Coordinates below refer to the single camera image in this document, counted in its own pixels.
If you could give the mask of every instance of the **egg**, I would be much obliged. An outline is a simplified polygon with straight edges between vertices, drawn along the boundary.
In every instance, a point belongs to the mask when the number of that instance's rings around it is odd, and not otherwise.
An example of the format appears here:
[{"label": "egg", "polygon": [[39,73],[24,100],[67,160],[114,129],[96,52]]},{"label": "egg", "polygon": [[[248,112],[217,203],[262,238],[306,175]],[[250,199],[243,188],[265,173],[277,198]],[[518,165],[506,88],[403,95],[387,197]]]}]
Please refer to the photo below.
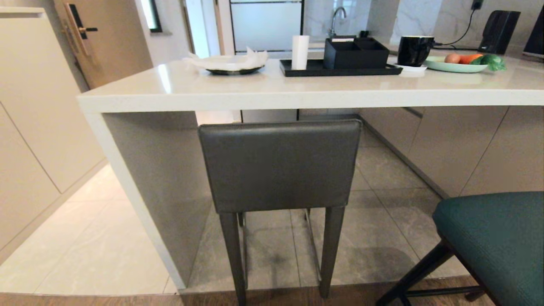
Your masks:
[{"label": "egg", "polygon": [[446,56],[446,59],[444,60],[444,62],[450,63],[450,64],[458,64],[460,60],[461,60],[461,56],[459,54],[452,53]]}]

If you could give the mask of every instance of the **green vegetable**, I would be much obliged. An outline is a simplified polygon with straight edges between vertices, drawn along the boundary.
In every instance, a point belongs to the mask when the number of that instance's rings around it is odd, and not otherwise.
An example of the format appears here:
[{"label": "green vegetable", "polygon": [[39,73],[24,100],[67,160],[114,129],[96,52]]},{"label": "green vegetable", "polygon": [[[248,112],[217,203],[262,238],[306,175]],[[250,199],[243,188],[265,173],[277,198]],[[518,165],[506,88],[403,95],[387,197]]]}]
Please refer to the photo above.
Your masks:
[{"label": "green vegetable", "polygon": [[504,59],[495,54],[487,54],[473,60],[471,65],[487,65],[491,71],[506,70]]}]

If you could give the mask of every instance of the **carrot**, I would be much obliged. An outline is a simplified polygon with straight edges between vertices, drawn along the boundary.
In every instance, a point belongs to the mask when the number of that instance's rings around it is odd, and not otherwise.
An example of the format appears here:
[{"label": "carrot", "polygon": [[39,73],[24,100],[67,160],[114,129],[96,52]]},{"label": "carrot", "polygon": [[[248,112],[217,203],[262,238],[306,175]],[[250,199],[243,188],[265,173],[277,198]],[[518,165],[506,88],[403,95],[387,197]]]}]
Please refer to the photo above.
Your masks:
[{"label": "carrot", "polygon": [[461,60],[459,61],[459,64],[470,64],[473,60],[484,56],[483,54],[469,54],[469,55],[461,55]]}]

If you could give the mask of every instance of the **wooden floor strip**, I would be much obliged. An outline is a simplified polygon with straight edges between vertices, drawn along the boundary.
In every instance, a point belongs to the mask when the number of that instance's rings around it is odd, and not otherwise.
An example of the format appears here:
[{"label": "wooden floor strip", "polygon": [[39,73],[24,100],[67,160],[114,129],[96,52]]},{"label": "wooden floor strip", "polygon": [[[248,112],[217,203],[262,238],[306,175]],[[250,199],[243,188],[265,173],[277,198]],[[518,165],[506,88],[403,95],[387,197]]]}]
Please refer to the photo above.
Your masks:
[{"label": "wooden floor strip", "polygon": [[[374,305],[394,283],[333,286],[328,299],[319,296],[317,287],[249,290],[248,305]],[[470,276],[426,279],[413,289],[477,285]],[[468,302],[463,295],[410,298],[412,305],[494,305],[487,297]],[[228,292],[191,293],[183,295],[141,296],[53,296],[0,293],[0,305],[236,305],[236,294]],[[392,305],[401,305],[396,300]]]}]

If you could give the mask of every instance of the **green plate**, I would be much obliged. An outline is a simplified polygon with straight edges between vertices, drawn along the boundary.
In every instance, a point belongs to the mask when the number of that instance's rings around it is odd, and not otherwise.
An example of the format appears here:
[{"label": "green plate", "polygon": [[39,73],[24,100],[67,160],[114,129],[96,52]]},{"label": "green plate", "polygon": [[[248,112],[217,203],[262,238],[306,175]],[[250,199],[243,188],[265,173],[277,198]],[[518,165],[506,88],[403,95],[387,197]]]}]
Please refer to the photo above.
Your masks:
[{"label": "green plate", "polygon": [[424,65],[429,69],[447,71],[447,72],[460,72],[463,74],[473,74],[480,72],[487,68],[487,65],[465,65],[465,64],[451,64],[444,63],[445,56],[429,56]]}]

